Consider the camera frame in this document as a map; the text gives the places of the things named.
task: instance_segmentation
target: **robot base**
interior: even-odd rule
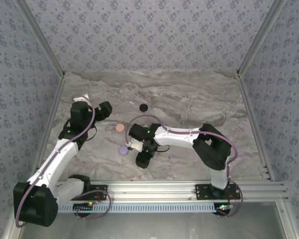
[[[224,190],[213,187],[211,184],[196,184],[194,193],[197,200],[228,200],[233,195],[236,200],[240,199],[240,193],[235,184],[227,184]]]

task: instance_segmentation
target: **pink disc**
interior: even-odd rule
[[[115,129],[117,132],[122,133],[125,130],[125,127],[123,124],[120,123],[115,127]]]

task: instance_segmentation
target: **black puck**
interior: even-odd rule
[[[145,111],[147,111],[148,109],[149,109],[149,107],[147,106],[147,104],[141,104],[141,105],[140,105],[140,110],[141,110],[141,111],[145,112]]]

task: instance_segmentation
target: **black cable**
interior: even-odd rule
[[[92,127],[92,128],[95,128],[95,134],[94,134],[91,138],[88,138],[86,141],[89,141],[89,140],[93,139],[94,136],[96,135],[96,132],[97,132],[96,127],[94,126],[94,127]]]
[[[169,151],[169,145],[167,145],[168,146],[168,149],[167,150],[162,150],[162,151],[159,151],[159,150],[156,150],[156,152],[158,152],[158,153],[165,153],[165,152],[167,152],[167,151]]]

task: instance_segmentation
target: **purple disc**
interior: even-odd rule
[[[124,145],[119,148],[120,155],[127,155],[129,153],[128,148]]]

